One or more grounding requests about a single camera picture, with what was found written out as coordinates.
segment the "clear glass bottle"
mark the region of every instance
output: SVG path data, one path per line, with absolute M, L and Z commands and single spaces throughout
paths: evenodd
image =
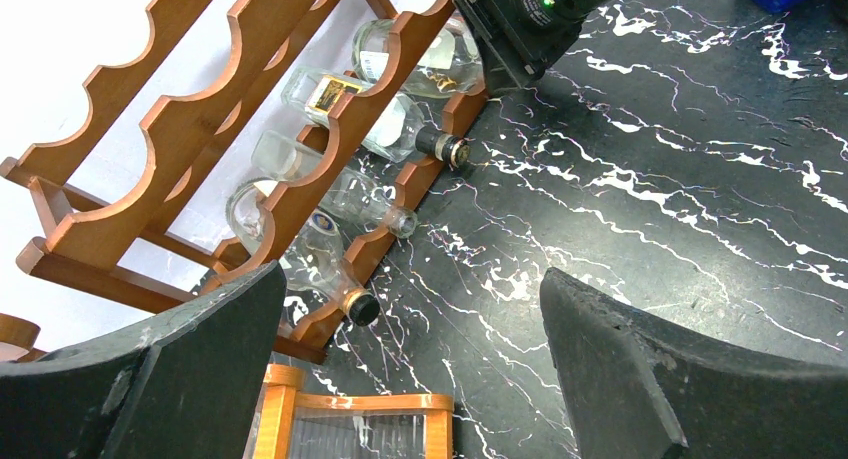
M 322 157 L 290 137 L 267 131 L 259 138 L 251 162 L 275 181 L 291 182 L 315 170 Z M 319 207 L 348 222 L 385 224 L 400 238 L 411 236 L 418 226 L 415 212 L 392 204 L 377 181 L 349 167 L 342 169 Z
M 277 184 L 263 177 L 243 184 L 227 201 L 227 223 L 251 254 L 262 244 L 263 190 Z M 316 209 L 279 259 L 288 288 L 314 289 L 337 301 L 339 308 L 357 325 L 367 326 L 380 313 L 380 303 L 344 267 L 344 245 L 336 223 Z
M 333 105 L 350 92 L 358 94 L 373 84 L 343 74 L 300 66 L 283 89 L 283 102 L 301 111 L 312 122 L 329 127 Z M 468 162 L 468 141 L 446 134 L 424 122 L 421 108 L 406 94 L 389 103 L 362 145 L 392 162 L 401 162 L 416 149 L 454 167 Z
M 353 38 L 353 70 L 377 82 L 389 63 L 392 19 L 365 23 Z M 471 31 L 459 13 L 451 17 L 406 79 L 402 90 L 412 95 L 445 99 L 468 92 L 483 77 L 483 62 Z

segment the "white wall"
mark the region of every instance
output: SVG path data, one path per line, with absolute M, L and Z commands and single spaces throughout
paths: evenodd
M 82 125 L 88 102 L 81 84 L 97 64 L 123 64 L 138 56 L 149 28 L 150 0 L 7 0 L 0 84 L 3 85 L 3 141 L 0 156 L 20 155 L 34 142 L 51 142 Z M 393 0 L 399 10 L 423 12 L 435 0 Z M 138 122 L 162 94 L 186 95 L 210 85 L 229 55 L 225 14 L 235 0 L 215 0 L 174 53 L 115 123 L 71 183 L 107 200 L 129 191 L 140 177 L 145 146 Z M 334 70 L 350 68 L 350 37 L 373 19 L 364 0 L 343 0 L 307 46 L 300 61 Z M 269 96 L 172 231 L 208 249 L 232 234 L 223 217 L 224 200 L 251 174 L 249 155 L 268 128 L 296 134 L 304 122 L 286 113 L 281 84 Z M 4 213 L 0 227 L 0 312 L 39 324 L 36 347 L 52 350 L 124 327 L 149 314 L 29 277 L 15 257 L 31 237 L 42 236 L 29 192 L 0 181 Z M 137 243 L 120 264 L 190 289 L 204 268 Z

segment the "wooden wine rack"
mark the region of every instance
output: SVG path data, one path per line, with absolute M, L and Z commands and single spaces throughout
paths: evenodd
M 138 184 L 114 203 L 67 184 L 211 1 L 153 0 L 144 53 L 123 66 L 98 66 L 85 81 L 90 109 L 81 129 L 0 165 L 3 177 L 30 190 L 44 229 L 45 237 L 33 238 L 18 256 L 24 272 L 158 313 L 193 296 L 117 265 L 138 238 L 214 269 L 218 275 L 206 290 L 280 257 L 454 10 L 451 0 L 437 0 L 424 14 L 398 15 L 389 0 L 366 0 L 378 17 L 397 18 L 386 72 L 373 88 L 341 99 L 330 112 L 329 129 L 310 126 L 298 136 L 323 150 L 324 159 L 308 177 L 279 185 L 265 201 L 264 240 L 251 257 L 234 239 L 209 253 L 168 228 L 340 0 L 236 1 L 227 14 L 233 42 L 221 76 L 197 94 L 162 96 L 142 119 L 148 160 Z M 455 95 L 442 129 L 465 135 L 486 100 L 483 84 Z M 442 167 L 432 157 L 407 163 L 396 180 L 395 202 L 415 209 Z M 371 277 L 394 240 L 379 227 L 353 241 L 345 258 L 360 281 Z M 321 363 L 342 319 L 330 301 L 278 337 L 275 349 Z

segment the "black bottle cap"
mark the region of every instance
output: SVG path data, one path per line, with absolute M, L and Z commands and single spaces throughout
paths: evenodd
M 380 303 L 371 294 L 363 294 L 353 301 L 347 316 L 357 326 L 367 326 L 380 315 Z
M 462 167 L 468 163 L 471 153 L 468 141 L 432 127 L 424 127 L 418 131 L 415 136 L 415 148 L 454 167 Z

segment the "marble floor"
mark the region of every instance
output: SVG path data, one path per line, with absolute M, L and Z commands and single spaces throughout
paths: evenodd
M 578 457 L 538 306 L 549 267 L 712 337 L 848 365 L 846 78 L 826 0 L 603 8 L 537 87 L 489 103 L 473 167 L 443 174 L 370 283 L 384 314 L 344 325 L 306 389 L 452 394 L 457 457 Z

